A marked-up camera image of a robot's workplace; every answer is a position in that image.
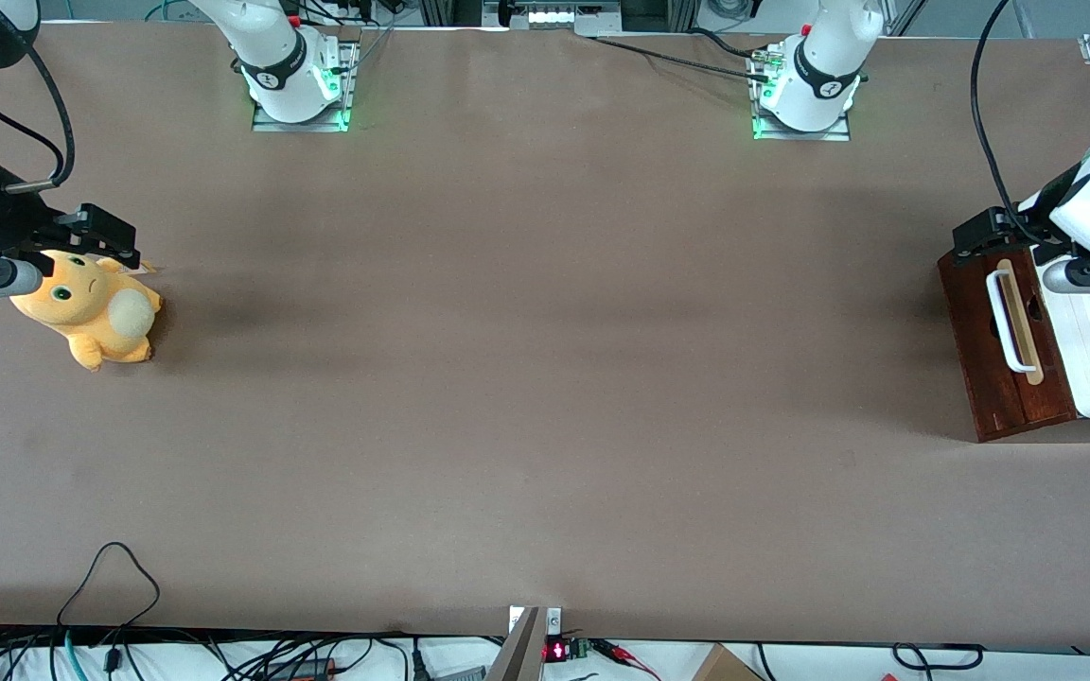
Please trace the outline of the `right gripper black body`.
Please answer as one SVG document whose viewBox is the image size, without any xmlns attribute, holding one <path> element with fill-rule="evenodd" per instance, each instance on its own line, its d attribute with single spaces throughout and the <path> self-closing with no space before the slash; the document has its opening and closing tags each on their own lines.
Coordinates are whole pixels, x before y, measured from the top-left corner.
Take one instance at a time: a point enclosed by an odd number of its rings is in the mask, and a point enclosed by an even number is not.
<svg viewBox="0 0 1090 681">
<path fill-rule="evenodd" d="M 38 193 L 10 194 L 7 186 L 17 181 L 0 166 L 0 257 L 69 244 L 69 234 L 57 223 L 62 212 L 52 210 Z"/>
</svg>

